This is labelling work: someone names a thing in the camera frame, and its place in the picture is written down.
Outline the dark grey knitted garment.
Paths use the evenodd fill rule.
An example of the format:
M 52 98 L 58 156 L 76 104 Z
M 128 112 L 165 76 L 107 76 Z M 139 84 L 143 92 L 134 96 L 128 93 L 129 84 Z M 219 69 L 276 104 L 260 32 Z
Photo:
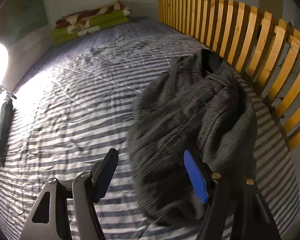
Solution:
M 214 172 L 255 173 L 254 104 L 227 61 L 208 49 L 175 58 L 139 95 L 133 114 L 127 141 L 136 201 L 160 226 L 196 224 L 206 213 L 185 151 Z

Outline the folded clothes stack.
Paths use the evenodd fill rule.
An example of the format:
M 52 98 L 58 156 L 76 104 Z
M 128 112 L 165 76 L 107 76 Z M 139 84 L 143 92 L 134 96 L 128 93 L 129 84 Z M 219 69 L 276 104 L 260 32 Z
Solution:
M 0 158 L 7 152 L 7 141 L 14 116 L 13 99 L 17 97 L 0 85 Z

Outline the striped blue white bedsheet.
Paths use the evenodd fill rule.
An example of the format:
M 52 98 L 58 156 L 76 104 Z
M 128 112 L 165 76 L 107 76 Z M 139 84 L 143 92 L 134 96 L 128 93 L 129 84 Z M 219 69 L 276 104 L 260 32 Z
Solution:
M 141 18 L 52 47 L 26 74 L 0 158 L 0 229 L 19 239 L 46 181 L 73 179 L 110 148 L 119 164 L 96 212 L 107 239 L 195 239 L 146 218 L 135 200 L 126 135 L 132 103 L 174 57 L 202 49 L 194 38 Z

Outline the folded green brown blanket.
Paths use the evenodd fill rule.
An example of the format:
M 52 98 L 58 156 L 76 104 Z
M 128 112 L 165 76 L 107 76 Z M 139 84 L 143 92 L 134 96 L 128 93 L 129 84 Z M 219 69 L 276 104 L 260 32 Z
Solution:
M 129 22 L 131 10 L 115 1 L 92 10 L 75 12 L 55 22 L 52 31 L 55 46 L 81 36 Z

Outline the wooden slatted bed rail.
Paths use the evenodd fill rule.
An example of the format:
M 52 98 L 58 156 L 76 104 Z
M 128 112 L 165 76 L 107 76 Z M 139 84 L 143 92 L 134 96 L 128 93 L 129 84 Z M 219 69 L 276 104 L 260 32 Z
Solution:
M 300 145 L 300 31 L 255 6 L 233 0 L 158 0 L 159 21 L 195 38 L 228 63 L 263 98 L 290 150 Z

